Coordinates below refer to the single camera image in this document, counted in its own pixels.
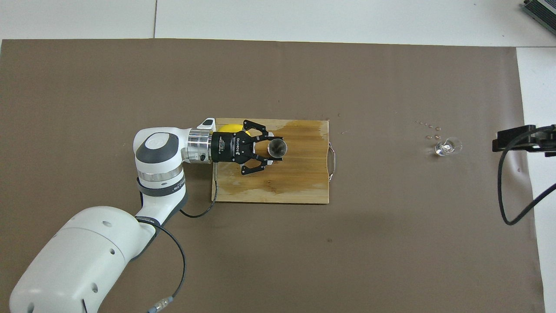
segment clear glass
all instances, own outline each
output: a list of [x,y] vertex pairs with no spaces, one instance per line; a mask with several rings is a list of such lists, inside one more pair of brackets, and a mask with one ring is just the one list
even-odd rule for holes
[[441,157],[447,157],[448,155],[460,153],[461,148],[461,140],[456,137],[449,137],[434,146],[434,153]]

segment gray band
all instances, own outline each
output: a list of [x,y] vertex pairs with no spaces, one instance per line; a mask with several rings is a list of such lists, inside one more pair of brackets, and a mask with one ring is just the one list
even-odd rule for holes
[[137,175],[141,179],[146,180],[148,182],[163,182],[164,180],[169,180],[178,176],[181,173],[182,169],[183,166],[180,164],[177,168],[169,172],[159,173],[159,174],[149,174],[149,173],[143,173],[138,170]]

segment black cable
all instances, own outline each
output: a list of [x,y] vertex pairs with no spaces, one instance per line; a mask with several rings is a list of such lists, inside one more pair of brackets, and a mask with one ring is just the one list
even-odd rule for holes
[[165,232],[168,236],[170,236],[170,238],[172,238],[172,240],[176,243],[177,247],[180,249],[180,253],[181,253],[181,257],[183,259],[183,271],[181,273],[181,281],[180,284],[178,285],[178,287],[176,288],[176,291],[174,291],[174,293],[172,294],[172,298],[175,298],[177,293],[179,292],[179,290],[181,289],[181,286],[183,286],[183,281],[185,280],[185,271],[186,271],[186,260],[185,260],[185,253],[183,252],[183,249],[181,248],[181,244],[177,241],[176,237],[174,237],[169,231],[167,231],[164,227],[158,225],[158,224],[154,224],[151,221],[148,221],[146,219],[137,219],[138,222],[140,223],[145,223],[145,224],[149,224],[155,228],[160,229],[161,231]]
[[550,125],[550,126],[544,126],[544,127],[540,127],[540,128],[522,133],[522,134],[516,136],[512,141],[510,141],[508,143],[508,145],[506,146],[506,148],[504,149],[504,151],[502,151],[502,155],[500,156],[500,162],[498,163],[498,204],[500,206],[500,213],[502,214],[502,219],[504,220],[504,223],[506,223],[507,225],[511,226],[511,225],[515,225],[517,222],[519,222],[527,213],[529,213],[529,211],[531,211],[531,209],[533,209],[534,206],[537,205],[537,203],[539,203],[542,199],[544,199],[544,197],[548,196],[551,192],[553,192],[556,189],[556,183],[553,184],[552,186],[548,187],[547,190],[543,191],[533,201],[531,201],[531,203],[529,203],[523,209],[523,211],[521,211],[521,213],[518,214],[518,216],[516,218],[509,221],[508,218],[506,217],[506,212],[504,211],[504,203],[502,202],[502,165],[504,164],[504,159],[506,158],[506,154],[510,150],[512,150],[515,147],[515,145],[517,145],[517,143],[520,142],[521,140],[523,140],[525,137],[527,137],[529,135],[532,135],[532,134],[535,134],[535,133],[539,133],[541,131],[551,131],[551,130],[554,130],[554,128],[555,128],[554,125]]
[[180,212],[187,216],[187,217],[191,217],[191,218],[197,218],[197,217],[201,217],[203,215],[205,215],[206,213],[208,213],[210,211],[210,209],[212,209],[212,207],[214,206],[214,204],[216,203],[216,196],[218,195],[218,183],[216,181],[214,181],[214,199],[212,199],[212,203],[210,204],[210,206],[208,207],[208,209],[206,209],[203,213],[199,214],[199,215],[189,215],[187,213],[185,213],[183,210],[180,209]]

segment wooden cutting board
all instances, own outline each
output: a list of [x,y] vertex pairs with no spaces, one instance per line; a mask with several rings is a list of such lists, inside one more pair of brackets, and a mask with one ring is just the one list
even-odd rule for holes
[[[216,129],[226,124],[243,124],[245,119],[216,119]],[[284,137],[287,153],[265,170],[241,175],[236,163],[217,163],[218,202],[328,204],[328,121],[249,119]],[[260,134],[250,130],[251,136]],[[269,141],[255,145],[268,156]],[[251,160],[246,165],[253,167]],[[212,195],[215,186],[212,184]]]

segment metallic ring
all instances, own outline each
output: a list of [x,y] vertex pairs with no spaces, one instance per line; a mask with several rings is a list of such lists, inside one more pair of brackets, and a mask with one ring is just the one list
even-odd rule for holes
[[332,143],[328,142],[328,150],[332,151],[332,164],[334,165],[334,167],[332,167],[332,173],[330,173],[328,175],[328,181],[332,180],[332,175],[334,175],[334,172],[336,171],[336,151],[334,151],[334,148],[332,148]]
[[183,170],[183,166],[180,164],[177,168],[169,172],[149,174],[149,173],[143,173],[138,170],[137,175],[139,176],[139,178],[144,179],[148,182],[163,182],[164,180],[169,180],[178,176],[182,170]]

